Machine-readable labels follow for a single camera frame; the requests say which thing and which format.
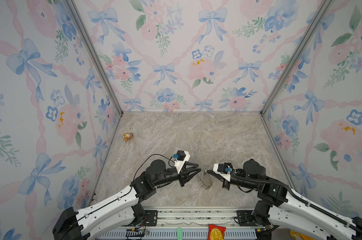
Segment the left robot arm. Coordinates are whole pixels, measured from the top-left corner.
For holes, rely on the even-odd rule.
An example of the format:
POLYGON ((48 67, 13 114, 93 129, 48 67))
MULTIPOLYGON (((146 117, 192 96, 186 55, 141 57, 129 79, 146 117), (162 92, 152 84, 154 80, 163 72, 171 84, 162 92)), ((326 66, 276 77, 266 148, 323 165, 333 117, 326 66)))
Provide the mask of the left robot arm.
POLYGON ((130 185, 117 194, 86 208, 63 211, 52 230, 55 240, 92 240, 115 228, 138 226, 145 210, 142 202, 164 187, 178 181, 181 186, 201 171, 198 164, 183 162, 180 169, 167 168, 162 160, 155 160, 130 185))

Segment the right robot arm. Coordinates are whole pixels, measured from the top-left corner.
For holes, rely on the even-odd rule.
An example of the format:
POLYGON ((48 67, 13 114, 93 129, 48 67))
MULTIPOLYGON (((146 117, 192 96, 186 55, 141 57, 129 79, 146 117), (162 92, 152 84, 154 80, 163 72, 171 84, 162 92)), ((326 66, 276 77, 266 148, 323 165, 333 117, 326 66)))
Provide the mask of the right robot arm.
POLYGON ((223 183, 257 192, 252 216, 261 226, 287 227, 314 240, 362 240, 362 218, 349 218, 308 200, 288 185, 270 178, 250 159, 241 169, 231 163, 214 164, 207 173, 223 183))

